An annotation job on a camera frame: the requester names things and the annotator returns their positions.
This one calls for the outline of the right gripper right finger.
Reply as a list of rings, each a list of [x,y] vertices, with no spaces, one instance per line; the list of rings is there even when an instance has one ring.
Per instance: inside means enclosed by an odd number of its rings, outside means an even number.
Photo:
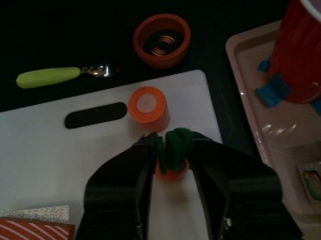
[[[302,240],[282,204],[279,178],[266,164],[195,132],[190,169],[210,240]]]

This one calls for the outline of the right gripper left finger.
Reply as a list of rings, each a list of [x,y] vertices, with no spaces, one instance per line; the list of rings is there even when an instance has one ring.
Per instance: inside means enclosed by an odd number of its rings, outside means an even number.
[[[76,240],[148,240],[156,139],[142,136],[91,176]]]

